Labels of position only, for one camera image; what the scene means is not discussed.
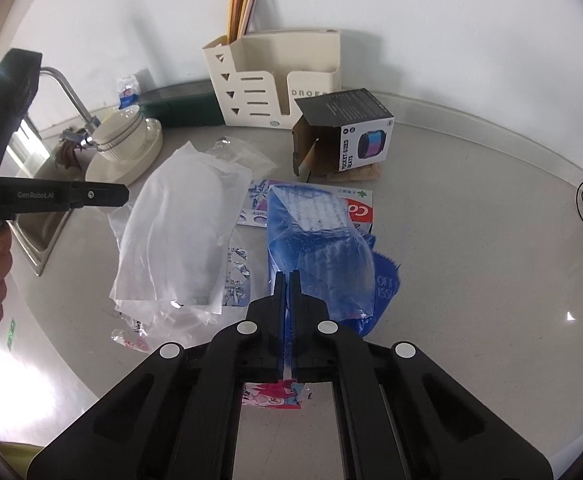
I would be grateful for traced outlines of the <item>steel sink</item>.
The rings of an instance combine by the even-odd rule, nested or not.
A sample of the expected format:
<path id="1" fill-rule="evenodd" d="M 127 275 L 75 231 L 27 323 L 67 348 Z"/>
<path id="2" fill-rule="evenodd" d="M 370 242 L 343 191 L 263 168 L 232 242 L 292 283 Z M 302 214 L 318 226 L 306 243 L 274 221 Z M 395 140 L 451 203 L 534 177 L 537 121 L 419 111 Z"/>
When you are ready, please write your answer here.
<path id="1" fill-rule="evenodd" d="M 16 177 L 69 182 L 83 181 L 84 171 L 67 170 L 55 165 L 55 150 L 56 148 L 38 168 L 34 168 L 32 162 L 27 162 L 25 168 L 19 170 Z M 69 216 L 69 211 L 20 214 L 15 221 L 10 222 L 12 232 L 37 276 L 43 274 Z"/>

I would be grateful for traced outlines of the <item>white bowl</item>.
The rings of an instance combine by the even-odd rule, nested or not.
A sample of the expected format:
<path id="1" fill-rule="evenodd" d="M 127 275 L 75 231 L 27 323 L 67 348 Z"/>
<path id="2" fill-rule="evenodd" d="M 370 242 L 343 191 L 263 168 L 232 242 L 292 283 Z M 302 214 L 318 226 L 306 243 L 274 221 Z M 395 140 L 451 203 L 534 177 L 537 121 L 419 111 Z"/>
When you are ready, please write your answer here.
<path id="1" fill-rule="evenodd" d="M 134 158 L 145 142 L 145 116 L 139 105 L 115 110 L 95 130 L 98 153 L 111 162 Z"/>

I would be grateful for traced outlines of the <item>pink snack wrapper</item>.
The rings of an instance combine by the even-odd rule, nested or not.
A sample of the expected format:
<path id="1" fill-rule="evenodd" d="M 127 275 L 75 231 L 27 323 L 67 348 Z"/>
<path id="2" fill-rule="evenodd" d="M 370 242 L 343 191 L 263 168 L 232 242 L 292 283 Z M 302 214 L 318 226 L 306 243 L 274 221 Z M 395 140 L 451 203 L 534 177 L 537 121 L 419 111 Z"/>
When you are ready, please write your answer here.
<path id="1" fill-rule="evenodd" d="M 242 405 L 275 410 L 300 410 L 305 401 L 311 399 L 310 388 L 295 379 L 283 379 L 272 384 L 246 382 Z"/>

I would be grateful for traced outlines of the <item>chrome faucet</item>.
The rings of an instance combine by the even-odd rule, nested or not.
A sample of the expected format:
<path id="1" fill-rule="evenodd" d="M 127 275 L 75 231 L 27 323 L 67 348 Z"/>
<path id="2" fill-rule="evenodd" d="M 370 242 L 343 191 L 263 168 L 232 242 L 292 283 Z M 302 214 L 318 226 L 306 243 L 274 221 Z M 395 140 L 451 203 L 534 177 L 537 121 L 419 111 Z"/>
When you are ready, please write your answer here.
<path id="1" fill-rule="evenodd" d="M 96 143 L 93 139 L 93 134 L 101 125 L 101 121 L 88 111 L 78 97 L 78 93 L 71 87 L 71 84 L 60 70 L 51 66 L 43 66 L 40 68 L 40 76 L 49 77 L 57 83 L 62 89 L 64 96 L 66 96 L 67 100 L 82 119 L 84 133 L 80 136 L 78 132 L 73 132 L 72 135 L 75 137 L 74 142 L 79 144 L 82 148 L 95 148 Z"/>

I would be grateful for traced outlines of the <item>brown rag at sink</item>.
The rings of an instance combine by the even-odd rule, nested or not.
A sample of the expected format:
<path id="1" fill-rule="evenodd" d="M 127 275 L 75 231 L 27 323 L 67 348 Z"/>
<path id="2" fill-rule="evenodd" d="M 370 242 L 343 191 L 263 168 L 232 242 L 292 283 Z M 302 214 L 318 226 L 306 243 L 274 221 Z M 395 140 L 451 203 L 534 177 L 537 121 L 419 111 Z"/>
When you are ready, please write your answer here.
<path id="1" fill-rule="evenodd" d="M 84 148 L 77 142 L 71 140 L 61 140 L 57 145 L 54 155 L 54 162 L 57 167 L 64 169 L 75 169 L 83 172 L 82 163 L 79 156 L 84 152 Z"/>

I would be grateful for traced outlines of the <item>clear crumpled plastic bag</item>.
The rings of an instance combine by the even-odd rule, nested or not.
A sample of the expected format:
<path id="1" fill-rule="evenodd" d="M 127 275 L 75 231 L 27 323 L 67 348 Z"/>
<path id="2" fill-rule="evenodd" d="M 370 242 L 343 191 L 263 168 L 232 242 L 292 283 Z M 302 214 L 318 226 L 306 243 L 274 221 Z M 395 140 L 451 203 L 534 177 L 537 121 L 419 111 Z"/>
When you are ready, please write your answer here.
<path id="1" fill-rule="evenodd" d="M 258 148 L 241 139 L 232 136 L 223 136 L 206 151 L 207 154 L 225 162 L 248 168 L 252 172 L 252 179 L 264 180 L 273 174 L 278 164 L 264 155 Z"/>

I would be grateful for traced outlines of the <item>small blue white bottle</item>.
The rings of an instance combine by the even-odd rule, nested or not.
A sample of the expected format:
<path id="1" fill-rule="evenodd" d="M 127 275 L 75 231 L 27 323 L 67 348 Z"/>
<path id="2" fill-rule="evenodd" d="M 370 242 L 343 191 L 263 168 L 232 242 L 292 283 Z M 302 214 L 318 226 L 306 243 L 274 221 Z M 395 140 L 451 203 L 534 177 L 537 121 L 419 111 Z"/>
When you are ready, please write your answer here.
<path id="1" fill-rule="evenodd" d="M 119 110 L 123 110 L 139 101 L 141 89 L 138 78 L 134 75 L 125 76 L 117 80 Z"/>

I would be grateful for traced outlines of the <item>chopsticks in organizer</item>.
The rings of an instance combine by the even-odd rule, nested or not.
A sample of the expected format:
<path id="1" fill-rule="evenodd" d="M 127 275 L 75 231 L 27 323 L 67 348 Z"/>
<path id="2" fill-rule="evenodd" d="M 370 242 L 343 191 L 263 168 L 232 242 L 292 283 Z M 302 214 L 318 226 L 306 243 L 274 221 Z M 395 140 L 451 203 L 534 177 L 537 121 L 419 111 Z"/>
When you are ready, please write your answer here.
<path id="1" fill-rule="evenodd" d="M 252 13 L 257 0 L 229 0 L 228 24 L 226 24 L 226 43 L 233 44 L 248 32 Z"/>

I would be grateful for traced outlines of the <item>dark green sponge tray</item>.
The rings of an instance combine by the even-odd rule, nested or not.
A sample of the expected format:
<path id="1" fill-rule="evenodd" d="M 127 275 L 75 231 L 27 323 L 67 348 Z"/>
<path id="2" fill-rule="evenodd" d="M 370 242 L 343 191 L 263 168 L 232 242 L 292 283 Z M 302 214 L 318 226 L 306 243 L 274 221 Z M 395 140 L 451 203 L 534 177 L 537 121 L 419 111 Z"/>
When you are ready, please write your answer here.
<path id="1" fill-rule="evenodd" d="M 159 120 L 164 129 L 224 124 L 224 117 L 209 79 L 145 92 L 140 96 L 139 106 L 147 118 Z"/>

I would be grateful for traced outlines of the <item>black speaker box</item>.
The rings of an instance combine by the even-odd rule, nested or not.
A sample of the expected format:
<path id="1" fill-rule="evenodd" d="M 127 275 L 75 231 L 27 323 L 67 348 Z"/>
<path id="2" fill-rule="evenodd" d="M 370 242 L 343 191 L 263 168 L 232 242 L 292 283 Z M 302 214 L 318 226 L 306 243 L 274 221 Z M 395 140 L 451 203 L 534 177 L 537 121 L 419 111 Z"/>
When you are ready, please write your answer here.
<path id="1" fill-rule="evenodd" d="M 293 173 L 337 174 L 387 158 L 395 116 L 365 89 L 343 90 L 296 101 Z"/>

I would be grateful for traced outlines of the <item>cream utensil organizer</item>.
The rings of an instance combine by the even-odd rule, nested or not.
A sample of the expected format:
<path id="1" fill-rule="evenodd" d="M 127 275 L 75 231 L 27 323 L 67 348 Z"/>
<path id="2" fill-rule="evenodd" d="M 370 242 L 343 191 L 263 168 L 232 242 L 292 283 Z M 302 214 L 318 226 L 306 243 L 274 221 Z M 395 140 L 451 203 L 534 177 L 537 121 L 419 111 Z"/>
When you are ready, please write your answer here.
<path id="1" fill-rule="evenodd" d="M 229 127 L 289 129 L 298 99 L 341 88 L 341 33 L 336 29 L 252 32 L 203 48 L 209 77 Z"/>

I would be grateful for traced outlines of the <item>Colgate toothpaste box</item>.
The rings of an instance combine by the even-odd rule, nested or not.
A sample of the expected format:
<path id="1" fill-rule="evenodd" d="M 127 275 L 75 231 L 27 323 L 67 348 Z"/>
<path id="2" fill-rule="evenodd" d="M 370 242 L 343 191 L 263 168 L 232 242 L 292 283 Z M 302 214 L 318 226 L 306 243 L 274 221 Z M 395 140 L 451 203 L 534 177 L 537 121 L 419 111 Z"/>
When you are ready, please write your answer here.
<path id="1" fill-rule="evenodd" d="M 240 226 L 267 226 L 268 197 L 272 186 L 282 190 L 278 201 L 302 229 L 339 229 L 346 226 L 345 214 L 348 214 L 353 226 L 361 233 L 372 232 L 374 209 L 371 191 L 272 179 L 252 182 L 237 221 Z"/>

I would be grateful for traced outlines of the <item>blue plastic bag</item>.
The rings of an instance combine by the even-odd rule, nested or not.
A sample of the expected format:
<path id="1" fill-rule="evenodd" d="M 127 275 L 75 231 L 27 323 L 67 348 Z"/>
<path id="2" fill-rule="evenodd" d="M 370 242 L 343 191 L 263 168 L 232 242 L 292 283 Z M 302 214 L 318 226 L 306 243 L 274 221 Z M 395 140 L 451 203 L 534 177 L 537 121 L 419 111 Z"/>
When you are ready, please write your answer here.
<path id="1" fill-rule="evenodd" d="M 299 272 L 302 292 L 323 300 L 332 320 L 369 335 L 400 288 L 398 264 L 377 252 L 375 236 L 356 229 L 348 214 L 339 229 L 302 229 L 278 201 L 281 195 L 280 188 L 270 188 L 271 272 Z"/>

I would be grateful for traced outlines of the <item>white translucent plastic bag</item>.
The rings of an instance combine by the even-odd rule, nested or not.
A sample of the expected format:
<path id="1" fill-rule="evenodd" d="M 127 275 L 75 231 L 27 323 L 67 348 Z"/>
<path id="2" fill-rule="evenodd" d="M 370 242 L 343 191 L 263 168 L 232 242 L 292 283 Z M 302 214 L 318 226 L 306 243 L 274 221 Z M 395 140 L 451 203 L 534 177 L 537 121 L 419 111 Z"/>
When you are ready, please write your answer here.
<path id="1" fill-rule="evenodd" d="M 188 143 L 146 180 L 119 242 L 110 298 L 148 323 L 188 309 L 219 314 L 229 241 L 252 170 Z"/>

